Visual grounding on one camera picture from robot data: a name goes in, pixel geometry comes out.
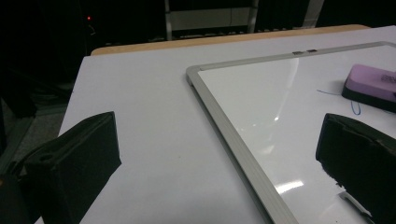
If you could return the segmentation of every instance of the table surface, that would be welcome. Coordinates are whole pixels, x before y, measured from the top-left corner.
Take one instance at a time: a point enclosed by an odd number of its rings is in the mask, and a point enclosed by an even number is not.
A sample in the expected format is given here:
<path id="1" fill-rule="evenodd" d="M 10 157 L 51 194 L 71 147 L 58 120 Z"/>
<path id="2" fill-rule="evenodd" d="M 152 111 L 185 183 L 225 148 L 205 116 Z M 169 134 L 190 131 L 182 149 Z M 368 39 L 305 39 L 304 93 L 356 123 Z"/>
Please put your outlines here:
<path id="1" fill-rule="evenodd" d="M 81 223 L 266 223 L 188 85 L 186 69 L 390 41 L 396 33 L 394 27 L 359 25 L 339 27 L 341 33 L 337 27 L 314 30 L 293 31 L 297 36 L 279 32 L 285 35 L 280 38 L 268 33 L 246 35 L 254 39 L 244 41 L 225 36 L 111 47 L 84 58 L 61 133 L 87 117 L 114 111 L 122 166 Z M 317 35 L 302 35 L 309 32 Z M 227 43 L 216 42 L 222 38 Z"/>

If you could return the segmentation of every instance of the black foam block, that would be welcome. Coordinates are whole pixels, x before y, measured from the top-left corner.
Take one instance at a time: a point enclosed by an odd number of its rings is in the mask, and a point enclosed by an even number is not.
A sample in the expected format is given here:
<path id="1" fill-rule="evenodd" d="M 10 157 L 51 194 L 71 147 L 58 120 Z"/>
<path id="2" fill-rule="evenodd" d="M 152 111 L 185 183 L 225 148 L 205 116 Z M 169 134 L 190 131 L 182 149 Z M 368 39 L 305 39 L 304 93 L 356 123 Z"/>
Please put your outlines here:
<path id="1" fill-rule="evenodd" d="M 358 120 L 326 114 L 316 159 L 375 223 L 396 223 L 394 138 Z"/>
<path id="2" fill-rule="evenodd" d="M 44 222 L 79 223 L 120 164 L 113 112 L 84 119 L 40 147 L 25 167 Z"/>

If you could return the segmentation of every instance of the whiteboard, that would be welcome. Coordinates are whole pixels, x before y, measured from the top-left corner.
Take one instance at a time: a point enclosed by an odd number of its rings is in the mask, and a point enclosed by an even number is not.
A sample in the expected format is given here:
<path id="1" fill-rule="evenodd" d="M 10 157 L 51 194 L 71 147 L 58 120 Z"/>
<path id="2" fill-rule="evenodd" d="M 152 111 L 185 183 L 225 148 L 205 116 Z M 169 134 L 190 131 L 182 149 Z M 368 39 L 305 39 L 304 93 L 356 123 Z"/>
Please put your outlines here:
<path id="1" fill-rule="evenodd" d="M 275 223 L 367 223 L 315 159 L 326 113 L 396 138 L 395 114 L 341 96 L 355 63 L 396 71 L 395 45 L 314 49 L 188 69 Z"/>

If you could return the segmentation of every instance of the purple eraser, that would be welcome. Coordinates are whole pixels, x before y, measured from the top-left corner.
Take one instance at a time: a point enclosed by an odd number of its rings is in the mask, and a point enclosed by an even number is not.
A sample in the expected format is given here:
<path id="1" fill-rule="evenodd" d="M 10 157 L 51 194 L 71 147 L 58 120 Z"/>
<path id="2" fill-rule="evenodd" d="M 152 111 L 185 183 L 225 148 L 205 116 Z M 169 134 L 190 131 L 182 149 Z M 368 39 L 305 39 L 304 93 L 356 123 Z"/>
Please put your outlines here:
<path id="1" fill-rule="evenodd" d="M 396 73 L 362 64 L 353 65 L 345 87 L 350 91 L 396 103 Z"/>

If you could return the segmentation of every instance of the wooden table edge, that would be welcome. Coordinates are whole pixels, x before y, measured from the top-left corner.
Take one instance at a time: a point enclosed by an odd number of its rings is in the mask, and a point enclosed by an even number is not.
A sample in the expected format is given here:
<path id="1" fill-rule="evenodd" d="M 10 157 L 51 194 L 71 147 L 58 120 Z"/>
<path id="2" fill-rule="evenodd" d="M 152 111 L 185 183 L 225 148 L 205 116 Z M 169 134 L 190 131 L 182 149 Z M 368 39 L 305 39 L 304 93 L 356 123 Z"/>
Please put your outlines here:
<path id="1" fill-rule="evenodd" d="M 172 48 L 191 47 L 191 46 L 200 46 L 200 45 L 231 43 L 237 41 L 278 38 L 285 36 L 320 35 L 320 34 L 337 33 L 344 31 L 364 30 L 369 28 L 370 27 L 364 25 L 350 24 L 350 25 L 329 26 L 329 27 L 309 28 L 309 29 L 299 29 L 299 30 L 255 33 L 255 34 L 246 34 L 246 35 L 224 35 L 224 36 L 215 36 L 215 37 L 203 37 L 203 38 L 195 38 L 195 39 L 104 47 L 93 50 L 91 55 L 93 56 L 93 55 L 102 55 L 102 54 L 111 54 L 111 53 L 153 50 L 153 49 L 172 49 Z"/>

